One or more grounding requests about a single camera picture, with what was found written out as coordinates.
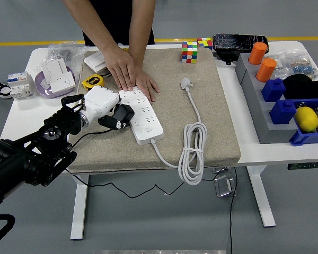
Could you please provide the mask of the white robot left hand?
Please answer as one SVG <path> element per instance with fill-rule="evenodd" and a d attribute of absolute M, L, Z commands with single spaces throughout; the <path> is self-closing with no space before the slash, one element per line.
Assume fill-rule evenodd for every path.
<path fill-rule="evenodd" d="M 82 128 L 95 121 L 112 130 L 130 126 L 134 110 L 131 106 L 121 103 L 118 93 L 102 86 L 94 86 L 84 98 L 85 109 L 79 111 Z"/>

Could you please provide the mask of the person's left hand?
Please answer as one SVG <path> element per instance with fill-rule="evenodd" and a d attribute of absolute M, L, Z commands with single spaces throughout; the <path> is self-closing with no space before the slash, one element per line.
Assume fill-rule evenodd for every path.
<path fill-rule="evenodd" d="M 135 85 L 144 93 L 150 103 L 155 102 L 155 94 L 160 93 L 159 86 L 140 67 L 135 68 Z"/>

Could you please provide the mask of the person's right hand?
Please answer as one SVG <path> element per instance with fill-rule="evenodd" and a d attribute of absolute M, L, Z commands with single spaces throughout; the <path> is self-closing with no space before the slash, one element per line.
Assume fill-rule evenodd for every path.
<path fill-rule="evenodd" d="M 116 85 L 124 91 L 131 91 L 135 83 L 134 64 L 131 55 L 117 45 L 101 49 L 101 52 Z"/>

